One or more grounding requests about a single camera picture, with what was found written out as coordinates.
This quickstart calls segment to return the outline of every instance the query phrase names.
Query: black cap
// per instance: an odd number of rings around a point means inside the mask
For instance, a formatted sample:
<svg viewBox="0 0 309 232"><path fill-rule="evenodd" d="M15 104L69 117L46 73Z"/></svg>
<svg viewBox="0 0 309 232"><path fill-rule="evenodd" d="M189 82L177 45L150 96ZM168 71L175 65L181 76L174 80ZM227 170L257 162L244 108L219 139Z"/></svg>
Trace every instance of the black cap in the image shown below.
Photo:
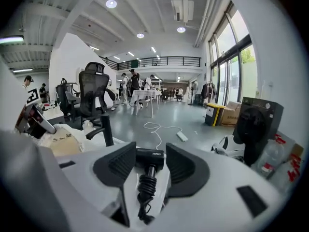
<svg viewBox="0 0 309 232"><path fill-rule="evenodd" d="M26 76L26 77L25 77L24 82L25 82L26 80L29 80L30 82L33 82L33 80L32 80L32 78L31 78L31 76L30 76L30 75L28 75L28 76Z"/></svg>

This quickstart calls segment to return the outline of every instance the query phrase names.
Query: black railing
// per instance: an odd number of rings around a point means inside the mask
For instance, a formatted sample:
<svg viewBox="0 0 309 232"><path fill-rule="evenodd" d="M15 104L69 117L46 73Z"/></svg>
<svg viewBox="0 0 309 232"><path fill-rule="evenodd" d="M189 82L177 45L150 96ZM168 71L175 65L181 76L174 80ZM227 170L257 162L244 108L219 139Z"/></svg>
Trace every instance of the black railing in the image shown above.
<svg viewBox="0 0 309 232"><path fill-rule="evenodd" d="M112 61L108 58L104 58L104 57L101 57L99 56L105 63L108 64L108 66L110 66L113 70L118 70L118 63L115 62L115 61Z"/></svg>
<svg viewBox="0 0 309 232"><path fill-rule="evenodd" d="M139 67L160 66L160 65L183 65L200 67L201 58L197 57L160 57L155 58L141 58L140 61L130 60L123 63L117 63L107 58L99 56L105 63L107 63L114 70L125 70Z"/></svg>

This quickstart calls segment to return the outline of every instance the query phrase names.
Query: white cable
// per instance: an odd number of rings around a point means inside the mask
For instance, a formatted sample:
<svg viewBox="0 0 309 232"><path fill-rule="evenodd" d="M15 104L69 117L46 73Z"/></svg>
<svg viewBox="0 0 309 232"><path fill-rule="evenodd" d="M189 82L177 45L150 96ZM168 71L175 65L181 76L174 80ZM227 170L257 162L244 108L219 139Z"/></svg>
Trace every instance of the white cable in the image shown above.
<svg viewBox="0 0 309 232"><path fill-rule="evenodd" d="M146 125L147 124L153 124L153 125L158 125L158 126L155 126L155 127L152 127L152 128L149 128L149 127L146 127ZM156 130L154 130L154 131L152 131L151 133L155 133L155 134L157 134L157 136L159 137L159 139L160 139L160 143L155 147L157 150L159 150L158 149L158 147L162 144L162 139L161 139L161 137L159 136L159 134L157 133L157 130L159 130L160 128L178 128L178 129L180 129L180 131L179 132L181 132L182 131L182 128L180 128L180 127L177 127L177 126L161 126L161 125L159 125L159 124L156 124L156 123L153 123L153 122L147 122L146 124L144 124L144 126L143 126L144 128L146 128L146 129L156 129Z"/></svg>

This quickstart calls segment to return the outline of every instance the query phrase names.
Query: round ceiling light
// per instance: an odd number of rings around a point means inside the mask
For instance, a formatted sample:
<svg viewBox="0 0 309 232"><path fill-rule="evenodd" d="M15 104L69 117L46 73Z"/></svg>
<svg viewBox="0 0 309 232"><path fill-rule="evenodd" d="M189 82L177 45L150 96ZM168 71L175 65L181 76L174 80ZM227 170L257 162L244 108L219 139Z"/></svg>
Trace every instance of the round ceiling light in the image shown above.
<svg viewBox="0 0 309 232"><path fill-rule="evenodd" d="M177 28L177 32L184 33L185 32L185 28L184 27L179 27L179 28Z"/></svg>
<svg viewBox="0 0 309 232"><path fill-rule="evenodd" d="M106 7L113 9L117 6L117 2L115 0L108 0L106 2Z"/></svg>
<svg viewBox="0 0 309 232"><path fill-rule="evenodd" d="M143 34L143 33L138 33L138 34L137 34L137 37L140 38L140 39L142 39L142 38L144 38L144 34Z"/></svg>

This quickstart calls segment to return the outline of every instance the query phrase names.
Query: air conditioner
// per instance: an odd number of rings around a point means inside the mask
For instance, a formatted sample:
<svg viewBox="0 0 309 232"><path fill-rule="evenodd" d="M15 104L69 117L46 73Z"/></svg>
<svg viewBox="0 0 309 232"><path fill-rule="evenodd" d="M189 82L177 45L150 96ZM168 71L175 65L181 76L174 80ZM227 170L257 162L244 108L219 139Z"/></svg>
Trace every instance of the air conditioner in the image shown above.
<svg viewBox="0 0 309 232"><path fill-rule="evenodd" d="M187 23L193 20L194 1L191 0L172 0L174 9L174 19Z"/></svg>

